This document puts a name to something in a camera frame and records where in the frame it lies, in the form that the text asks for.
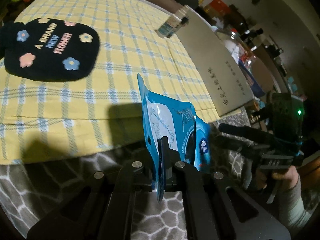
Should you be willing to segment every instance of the metal bolt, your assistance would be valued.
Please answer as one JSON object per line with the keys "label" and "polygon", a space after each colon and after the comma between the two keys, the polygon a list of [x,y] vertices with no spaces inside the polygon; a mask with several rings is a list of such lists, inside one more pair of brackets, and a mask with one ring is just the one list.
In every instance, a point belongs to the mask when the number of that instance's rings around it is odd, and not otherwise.
{"label": "metal bolt", "polygon": [[186,166],[186,164],[184,162],[182,162],[182,161],[178,161],[178,162],[176,162],[176,166],[178,168],[183,168],[184,166]]}
{"label": "metal bolt", "polygon": [[95,179],[102,179],[104,174],[102,171],[97,171],[93,176]]}
{"label": "metal bolt", "polygon": [[132,163],[132,166],[135,167],[135,168],[140,168],[142,166],[142,162],[135,161],[135,162]]}
{"label": "metal bolt", "polygon": [[213,174],[213,177],[214,177],[215,179],[223,179],[223,174],[222,174],[221,172],[215,172],[215,173]]}

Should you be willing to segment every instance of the plastic bottle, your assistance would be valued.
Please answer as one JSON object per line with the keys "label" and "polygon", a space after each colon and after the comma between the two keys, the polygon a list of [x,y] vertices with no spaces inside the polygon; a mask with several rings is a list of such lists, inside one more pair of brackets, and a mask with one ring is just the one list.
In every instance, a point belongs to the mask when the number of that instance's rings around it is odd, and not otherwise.
{"label": "plastic bottle", "polygon": [[181,22],[175,28],[173,28],[171,32],[169,32],[169,34],[167,35],[167,38],[171,38],[172,35],[174,35],[181,27],[186,25],[188,22],[189,22],[189,19],[187,17],[183,17]]}
{"label": "plastic bottle", "polygon": [[184,6],[181,9],[179,9],[175,14],[172,14],[164,24],[161,25],[161,27],[156,30],[156,33],[159,37],[164,38],[166,37],[173,28],[177,27],[179,23],[181,23],[181,20],[183,17],[186,16],[187,12],[189,11],[188,6]]}

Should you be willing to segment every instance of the blue plastic packaging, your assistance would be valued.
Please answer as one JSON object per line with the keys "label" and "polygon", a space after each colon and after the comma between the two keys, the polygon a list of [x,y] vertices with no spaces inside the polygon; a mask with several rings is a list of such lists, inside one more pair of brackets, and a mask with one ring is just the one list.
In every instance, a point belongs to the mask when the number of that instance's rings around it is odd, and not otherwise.
{"label": "blue plastic packaging", "polygon": [[198,170],[209,172],[210,126],[196,116],[189,102],[151,92],[138,74],[138,86],[142,102],[143,130],[147,148],[154,162],[154,178],[157,199],[163,198],[165,177],[159,160],[158,142],[168,137],[169,147],[179,152],[182,161],[194,165]]}

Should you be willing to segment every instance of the hand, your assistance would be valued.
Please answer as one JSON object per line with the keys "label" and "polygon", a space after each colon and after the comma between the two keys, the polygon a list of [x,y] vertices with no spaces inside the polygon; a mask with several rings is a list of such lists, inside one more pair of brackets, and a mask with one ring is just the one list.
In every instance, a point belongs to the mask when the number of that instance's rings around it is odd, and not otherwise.
{"label": "hand", "polygon": [[[275,180],[282,181],[282,191],[293,188],[299,179],[299,174],[295,166],[290,166],[287,170],[274,170],[271,176]],[[256,170],[256,186],[257,189],[265,189],[267,187],[267,176],[259,169]]]}

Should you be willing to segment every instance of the sleeve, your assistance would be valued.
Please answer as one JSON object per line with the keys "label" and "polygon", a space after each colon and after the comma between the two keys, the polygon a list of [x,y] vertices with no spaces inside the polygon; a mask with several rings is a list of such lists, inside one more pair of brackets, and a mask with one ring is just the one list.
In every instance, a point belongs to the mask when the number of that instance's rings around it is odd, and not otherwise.
{"label": "sleeve", "polygon": [[311,214],[303,206],[300,177],[292,189],[280,192],[278,198],[279,221],[288,228],[293,237],[305,226],[311,217]]}

